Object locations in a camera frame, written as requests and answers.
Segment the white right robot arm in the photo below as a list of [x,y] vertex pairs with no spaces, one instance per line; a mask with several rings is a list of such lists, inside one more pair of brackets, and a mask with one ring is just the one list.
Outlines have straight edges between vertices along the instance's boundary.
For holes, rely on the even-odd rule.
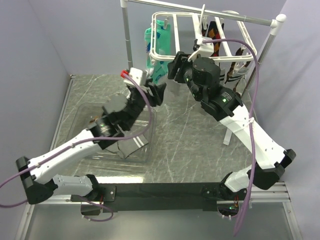
[[253,184],[268,190],[277,183],[296,157],[293,149],[277,144],[255,121],[240,96],[220,84],[221,69],[209,57],[189,60],[189,54],[177,52],[168,67],[168,78],[186,84],[201,108],[227,127],[253,154],[255,163],[229,173],[220,183],[219,193],[230,200]]

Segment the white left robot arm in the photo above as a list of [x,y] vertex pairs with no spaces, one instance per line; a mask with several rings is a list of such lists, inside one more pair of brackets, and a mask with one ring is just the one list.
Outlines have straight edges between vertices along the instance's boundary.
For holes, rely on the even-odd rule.
[[31,159],[23,156],[16,160],[27,202],[35,205],[65,194],[88,201],[99,199],[104,189],[94,175],[64,176],[60,171],[71,162],[105,150],[119,140],[128,140],[124,133],[130,131],[145,107],[162,104],[166,86],[166,83],[157,85],[151,81],[139,88],[128,84],[129,96],[112,96],[103,105],[102,115],[74,138],[42,156]]

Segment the white clip sock hanger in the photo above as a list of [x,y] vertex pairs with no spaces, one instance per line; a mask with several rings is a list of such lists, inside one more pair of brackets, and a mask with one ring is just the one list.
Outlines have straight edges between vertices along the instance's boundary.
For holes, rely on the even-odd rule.
[[212,57],[212,59],[216,62],[246,62],[252,61],[254,56],[257,55],[256,47],[250,37],[250,34],[245,26],[245,21],[247,20],[245,17],[240,18],[240,15],[235,11],[223,11],[223,12],[213,12],[209,10],[205,10],[205,6],[200,8],[192,8],[188,6],[181,6],[183,10],[187,10],[187,12],[165,12],[159,11],[155,12],[152,15],[151,21],[151,40],[150,40],[150,52],[149,55],[151,59],[156,61],[172,61],[175,57],[173,55],[167,54],[159,54],[156,50],[157,45],[157,17],[171,17],[173,19],[173,32],[174,32],[174,41],[175,41],[175,50],[177,52],[180,51],[180,39],[179,39],[179,31],[178,31],[178,17],[189,17],[192,18],[193,30],[195,36],[195,47],[196,50],[190,55],[189,61],[194,60],[197,55],[201,55],[203,57],[211,57],[214,52],[214,44],[213,43],[205,43],[207,40],[204,36],[202,36],[202,23],[208,16],[213,16],[217,25],[218,32],[220,34],[220,39],[217,42],[227,41],[228,39],[225,37],[224,30],[222,29],[221,19],[230,19],[237,22],[239,30],[244,38],[244,41],[241,41],[240,44],[245,46],[249,51],[249,55],[244,56],[235,56],[232,55],[230,47],[227,43],[224,43],[222,46],[224,48],[225,56]]

